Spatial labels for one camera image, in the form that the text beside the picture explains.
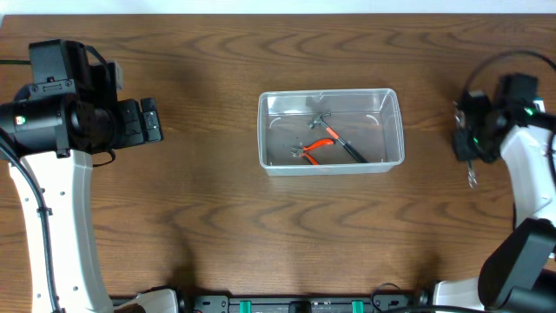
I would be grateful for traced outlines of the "silver wrench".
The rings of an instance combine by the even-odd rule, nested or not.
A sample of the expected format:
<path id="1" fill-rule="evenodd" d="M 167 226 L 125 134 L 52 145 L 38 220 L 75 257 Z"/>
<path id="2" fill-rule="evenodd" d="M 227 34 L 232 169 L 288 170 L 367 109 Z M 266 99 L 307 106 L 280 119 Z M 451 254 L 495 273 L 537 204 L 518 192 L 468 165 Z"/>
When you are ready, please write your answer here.
<path id="1" fill-rule="evenodd" d="M 467 181 L 472 189 L 475 188 L 478 184 L 472 160 L 467 161 Z"/>

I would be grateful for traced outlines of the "clear plastic storage container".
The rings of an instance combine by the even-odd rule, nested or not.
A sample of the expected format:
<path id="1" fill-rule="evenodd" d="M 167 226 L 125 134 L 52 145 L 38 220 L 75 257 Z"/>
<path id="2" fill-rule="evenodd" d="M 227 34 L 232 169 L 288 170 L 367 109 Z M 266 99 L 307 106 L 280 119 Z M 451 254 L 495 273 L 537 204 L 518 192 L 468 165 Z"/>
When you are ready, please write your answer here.
<path id="1" fill-rule="evenodd" d="M 384 173 L 405 159 L 400 104 L 390 88 L 264 92 L 257 140 L 270 176 Z"/>

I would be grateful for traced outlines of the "red handled pliers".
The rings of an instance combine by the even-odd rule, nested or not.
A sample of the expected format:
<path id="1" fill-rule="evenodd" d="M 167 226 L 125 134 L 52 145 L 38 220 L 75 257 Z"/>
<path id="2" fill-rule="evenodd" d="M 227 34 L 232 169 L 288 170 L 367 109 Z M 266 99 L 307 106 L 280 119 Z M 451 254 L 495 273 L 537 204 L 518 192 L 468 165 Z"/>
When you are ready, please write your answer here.
<path id="1" fill-rule="evenodd" d="M 324 146 L 329 146 L 334 144 L 335 144 L 334 139 L 323 138 L 307 146 L 294 146 L 291 150 L 291 153 L 293 157 L 300 157 L 305 159 L 312 165 L 319 165 L 319 163 L 309 154 L 309 152 Z"/>

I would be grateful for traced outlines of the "claw hammer orange black handle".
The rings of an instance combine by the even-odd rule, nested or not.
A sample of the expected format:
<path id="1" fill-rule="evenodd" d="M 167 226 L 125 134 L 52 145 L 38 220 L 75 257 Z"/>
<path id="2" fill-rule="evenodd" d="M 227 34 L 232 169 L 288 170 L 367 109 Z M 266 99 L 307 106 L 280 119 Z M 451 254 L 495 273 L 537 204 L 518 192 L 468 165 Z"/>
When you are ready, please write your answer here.
<path id="1" fill-rule="evenodd" d="M 315 126 L 321 126 L 334 140 L 339 142 L 344 150 L 357 162 L 357 163 L 368 163 L 368 160 L 357 151 L 350 143 L 344 140 L 331 126 L 325 121 L 326 117 L 330 117 L 331 112 L 321 113 L 314 116 L 311 122 L 308 123 L 308 127 L 313 129 Z"/>

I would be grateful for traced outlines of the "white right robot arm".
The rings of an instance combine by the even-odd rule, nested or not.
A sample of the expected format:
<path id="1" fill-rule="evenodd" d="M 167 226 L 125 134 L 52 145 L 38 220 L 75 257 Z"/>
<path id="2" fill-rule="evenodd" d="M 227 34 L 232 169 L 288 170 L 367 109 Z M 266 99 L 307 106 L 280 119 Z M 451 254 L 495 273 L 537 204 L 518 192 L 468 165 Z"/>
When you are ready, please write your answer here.
<path id="1" fill-rule="evenodd" d="M 503 160 L 513 191 L 513 232 L 475 278 L 437 282 L 420 302 L 439 312 L 553 312 L 555 273 L 555 117 L 538 80 L 503 76 L 493 97 L 465 92 L 456 103 L 453 151 L 461 162 Z"/>

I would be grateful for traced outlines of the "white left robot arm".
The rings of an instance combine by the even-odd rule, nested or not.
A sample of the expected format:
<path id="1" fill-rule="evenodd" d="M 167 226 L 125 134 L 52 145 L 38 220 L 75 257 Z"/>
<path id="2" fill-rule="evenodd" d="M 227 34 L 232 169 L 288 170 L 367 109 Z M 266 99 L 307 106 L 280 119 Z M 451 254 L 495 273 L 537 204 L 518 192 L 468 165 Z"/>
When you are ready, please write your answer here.
<path id="1" fill-rule="evenodd" d="M 122 71 L 86 44 L 32 43 L 33 80 L 1 107 L 1 156 L 23 209 L 35 312 L 177 312 L 167 287 L 114 302 L 92 224 L 96 154 L 163 138 L 156 101 L 121 100 Z"/>

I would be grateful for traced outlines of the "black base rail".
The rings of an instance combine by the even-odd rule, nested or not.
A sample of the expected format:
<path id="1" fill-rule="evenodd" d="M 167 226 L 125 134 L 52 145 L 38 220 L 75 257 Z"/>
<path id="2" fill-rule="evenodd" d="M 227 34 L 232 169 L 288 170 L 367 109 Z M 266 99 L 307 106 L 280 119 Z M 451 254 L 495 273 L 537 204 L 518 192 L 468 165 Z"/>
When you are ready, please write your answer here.
<path id="1" fill-rule="evenodd" d="M 373 313 L 411 307 L 408 293 L 379 293 L 373 296 L 331 297 L 228 297 L 225 295 L 182 296 L 154 300 L 149 294 L 115 300 L 115 312 L 179 313 Z"/>

